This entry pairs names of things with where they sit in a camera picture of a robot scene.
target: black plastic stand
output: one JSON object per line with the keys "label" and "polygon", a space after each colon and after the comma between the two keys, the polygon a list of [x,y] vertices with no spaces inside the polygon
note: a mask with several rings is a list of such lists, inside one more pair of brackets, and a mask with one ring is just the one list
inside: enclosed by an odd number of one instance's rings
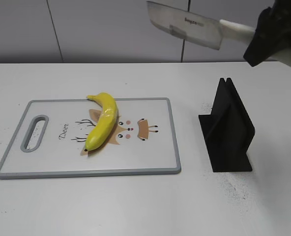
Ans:
{"label": "black plastic stand", "polygon": [[210,115],[199,115],[214,172],[250,172],[246,151],[255,128],[230,78],[220,79]]}

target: deer illustration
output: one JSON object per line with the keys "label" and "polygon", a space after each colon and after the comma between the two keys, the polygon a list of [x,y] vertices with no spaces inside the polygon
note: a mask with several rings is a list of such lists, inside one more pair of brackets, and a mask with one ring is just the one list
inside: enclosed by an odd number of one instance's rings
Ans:
{"label": "deer illustration", "polygon": [[[95,109],[90,109],[89,110],[89,115],[90,115],[90,119],[83,119],[81,121],[77,121],[77,124],[88,124],[87,126],[96,126],[96,124],[94,123],[98,123],[98,120],[100,118],[102,111],[100,110],[95,110]],[[106,140],[106,143],[108,144],[114,144],[114,145],[120,145],[120,143],[117,141],[117,138],[123,138],[124,135],[123,133],[127,133],[125,135],[126,139],[130,139],[131,138],[131,131],[134,130],[133,127],[128,127],[128,128],[124,128],[122,127],[122,125],[124,125],[124,123],[120,120],[121,116],[118,116],[118,122],[115,124],[113,130],[111,131],[108,139]],[[131,124],[130,120],[126,121],[126,124],[129,126]],[[149,126],[148,125],[148,121],[144,118],[140,119],[138,122],[138,134],[137,137],[142,140],[145,141],[147,139],[149,139],[149,133],[153,132],[153,133],[157,133],[159,132],[158,130],[150,130],[150,128],[157,128],[157,125],[153,125],[153,126]],[[85,138],[80,138],[80,137],[75,137],[74,139],[71,140],[75,140],[78,143],[82,143],[86,141],[86,137]],[[82,150],[81,155],[85,155],[87,154],[87,152],[84,152],[84,150]]]}

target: table surface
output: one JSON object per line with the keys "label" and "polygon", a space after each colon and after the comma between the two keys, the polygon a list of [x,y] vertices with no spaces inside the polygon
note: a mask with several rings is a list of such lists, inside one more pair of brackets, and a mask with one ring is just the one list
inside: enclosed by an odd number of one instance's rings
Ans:
{"label": "table surface", "polygon": [[[256,134],[254,171],[213,173],[198,114],[231,77]],[[291,235],[291,68],[264,62],[0,64],[0,160],[30,100],[171,100],[182,172],[0,180],[0,236]]]}

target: yellow banana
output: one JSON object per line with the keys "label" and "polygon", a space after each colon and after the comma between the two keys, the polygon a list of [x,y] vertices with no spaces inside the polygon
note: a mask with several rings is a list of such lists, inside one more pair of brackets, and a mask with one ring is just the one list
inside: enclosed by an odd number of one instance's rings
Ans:
{"label": "yellow banana", "polygon": [[86,140],[85,151],[92,151],[99,148],[109,136],[116,123],[118,109],[115,99],[105,92],[89,95],[87,99],[103,107],[96,127],[89,133]]}

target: white cutting board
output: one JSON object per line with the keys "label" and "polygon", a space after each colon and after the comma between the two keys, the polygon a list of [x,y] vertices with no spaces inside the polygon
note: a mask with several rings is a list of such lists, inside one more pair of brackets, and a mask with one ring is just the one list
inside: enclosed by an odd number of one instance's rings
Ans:
{"label": "white cutting board", "polygon": [[[98,122],[102,110],[98,104],[83,99],[31,101],[0,162],[0,178],[179,173],[169,100],[141,98],[116,102],[117,127],[108,143],[88,154],[83,151],[84,141],[94,128],[91,125]],[[31,121],[39,115],[48,117],[40,145],[34,151],[23,151],[21,145]]]}

